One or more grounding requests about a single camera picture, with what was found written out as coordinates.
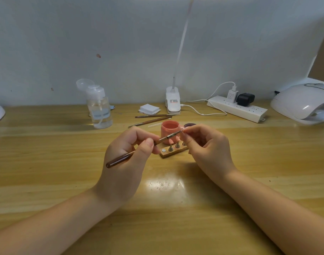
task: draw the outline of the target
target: power strip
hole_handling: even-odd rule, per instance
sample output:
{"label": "power strip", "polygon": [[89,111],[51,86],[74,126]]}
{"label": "power strip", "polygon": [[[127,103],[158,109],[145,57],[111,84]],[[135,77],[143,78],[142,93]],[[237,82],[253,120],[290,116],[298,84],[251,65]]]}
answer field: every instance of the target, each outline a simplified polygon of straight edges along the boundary
{"label": "power strip", "polygon": [[260,121],[265,121],[264,114],[267,111],[267,109],[255,105],[241,106],[238,105],[237,103],[230,103],[227,101],[227,98],[220,97],[220,96],[215,96],[213,98],[210,98],[207,102],[207,106],[213,108],[218,107],[223,111],[226,111],[227,113],[239,116],[241,118],[256,123]]}

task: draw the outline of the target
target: fingernail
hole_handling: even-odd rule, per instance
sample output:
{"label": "fingernail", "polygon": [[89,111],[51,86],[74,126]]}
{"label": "fingernail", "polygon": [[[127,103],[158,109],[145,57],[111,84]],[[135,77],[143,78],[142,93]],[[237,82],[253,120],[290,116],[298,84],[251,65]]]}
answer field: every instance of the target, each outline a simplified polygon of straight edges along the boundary
{"label": "fingernail", "polygon": [[147,138],[144,142],[150,147],[154,146],[154,141],[152,138]]}

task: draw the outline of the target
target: wooden desk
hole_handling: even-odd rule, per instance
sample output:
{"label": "wooden desk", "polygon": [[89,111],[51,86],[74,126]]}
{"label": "wooden desk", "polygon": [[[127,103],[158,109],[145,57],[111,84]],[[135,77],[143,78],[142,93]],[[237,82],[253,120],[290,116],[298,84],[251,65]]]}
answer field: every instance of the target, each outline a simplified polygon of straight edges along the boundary
{"label": "wooden desk", "polygon": [[[257,105],[269,108],[267,102]],[[117,105],[114,125],[104,130],[93,128],[85,105],[6,108],[0,121],[0,228],[95,184],[109,143],[144,121],[134,118],[139,106]],[[273,110],[260,124],[229,114],[200,116],[190,108],[174,118],[222,131],[241,171],[324,216],[324,124],[303,126]],[[166,159],[152,155],[133,199],[65,254],[281,252],[184,152]]]}

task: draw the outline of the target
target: person's right hand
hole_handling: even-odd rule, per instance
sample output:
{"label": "person's right hand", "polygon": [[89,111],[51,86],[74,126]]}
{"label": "person's right hand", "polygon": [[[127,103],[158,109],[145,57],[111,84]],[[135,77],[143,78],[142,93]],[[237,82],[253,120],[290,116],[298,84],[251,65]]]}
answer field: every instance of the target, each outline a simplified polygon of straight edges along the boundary
{"label": "person's right hand", "polygon": [[230,154],[228,138],[203,124],[185,128],[181,140],[203,172],[216,184],[236,167]]}

